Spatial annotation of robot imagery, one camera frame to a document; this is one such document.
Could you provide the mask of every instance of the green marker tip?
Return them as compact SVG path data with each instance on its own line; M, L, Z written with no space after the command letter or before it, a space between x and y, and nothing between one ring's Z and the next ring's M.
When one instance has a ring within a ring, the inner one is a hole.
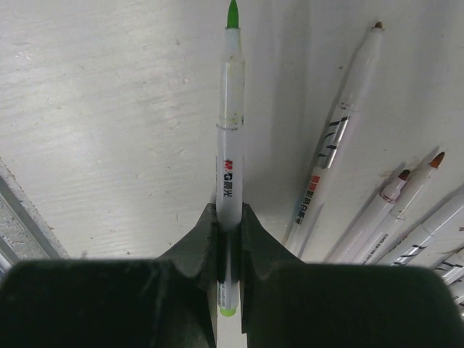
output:
M227 29L239 29L239 7L236 0L232 0L229 6Z

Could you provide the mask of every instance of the white marker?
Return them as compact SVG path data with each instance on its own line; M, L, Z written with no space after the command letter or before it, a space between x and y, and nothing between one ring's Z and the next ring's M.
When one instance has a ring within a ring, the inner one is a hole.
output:
M12 267L12 264L5 256L0 253L0 278L7 273L7 271Z
M329 257L329 263L347 263L356 256L369 236L394 206L409 174L409 170L403 170L397 178L374 197L364 213L349 230L342 243Z
M245 59L241 51L237 3L231 2L220 86L220 116L217 123L216 211L219 232L228 234L225 282L218 284L217 300L224 316L235 314L239 305L238 260L231 250L233 233L241 222L244 171L244 90Z
M312 171L310 185L286 243L287 248L300 258L323 208L329 189L334 184L337 167L344 150L355 131L380 57L383 34L384 29L380 22L370 30L365 43L356 54L340 102L333 111L318 155L318 163Z
M431 245L438 233L458 232L463 223L464 194L452 197L431 217L416 227L393 250L382 257L379 265L404 266Z
M451 297L455 303L464 302L464 281L459 279L450 286L448 286L449 291L451 292Z
M444 152L438 154L427 166L418 170L407 181L394 208L365 242L358 255L352 260L353 263L363 265L376 263L382 255L393 247L392 244L397 242L407 214L410 213L415 204L421 201L421 197L427 191L443 158Z
M464 249L454 253L436 266L435 272L442 277L447 285L462 278L464 276Z
M457 305L457 310L459 310L459 314L461 316L461 320L464 320L464 303L460 303Z

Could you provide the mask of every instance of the marker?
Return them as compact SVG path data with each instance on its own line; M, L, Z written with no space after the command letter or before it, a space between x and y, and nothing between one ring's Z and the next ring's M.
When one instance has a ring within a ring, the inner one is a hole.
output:
M449 291L451 292L451 297L455 303L464 302L464 281L459 279L450 286L448 286Z
M454 253L435 267L435 272L450 285L464 276L464 249Z
M310 184L286 243L287 248L300 258L323 208L329 189L334 184L337 167L344 150L355 131L380 57L383 35L384 29L381 22L378 22L370 30L365 43L356 54L339 104L333 111L318 155L318 162L312 171Z
M409 170L403 170L397 178L374 197L348 232L346 238L329 257L329 263L350 262L356 256L369 236L394 206L409 174Z
M379 265L404 266L431 245L439 233L456 231L464 218L464 194L452 197L431 217L416 227L393 250L382 257Z
M12 267L12 264L0 253L0 278Z
M460 303L457 305L457 310L459 310L459 314L461 316L461 320L464 320L464 303Z
M218 283L217 300L220 312L232 316L239 305L239 260L232 250L238 236L243 204L244 171L244 87L245 59L241 50L239 10L232 0L225 29L222 59L220 116L217 122L217 189L216 211L219 232L227 233L225 281Z
M438 167L442 163L444 152L438 154L429 164L421 168L408 180L401 196L390 213L382 220L361 248L353 263L367 265L375 263L384 255L399 237L401 227L415 204L421 201L430 186Z

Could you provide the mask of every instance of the red logo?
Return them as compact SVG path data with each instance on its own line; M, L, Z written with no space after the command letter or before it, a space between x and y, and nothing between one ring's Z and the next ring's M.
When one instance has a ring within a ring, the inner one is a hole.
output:
M232 161L224 161L224 168L226 170L232 170L233 162Z

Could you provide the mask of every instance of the wooden surface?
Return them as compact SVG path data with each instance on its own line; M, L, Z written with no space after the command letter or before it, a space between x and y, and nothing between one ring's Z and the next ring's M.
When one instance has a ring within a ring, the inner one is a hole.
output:
M0 4L0 157L71 256L156 257L212 200L227 6ZM464 2L256 0L239 9L244 196L277 239L376 20L386 32L363 121L304 259L323 259L393 170L438 148L447 156L409 225L464 184ZM462 240L448 236L415 262L430 265Z

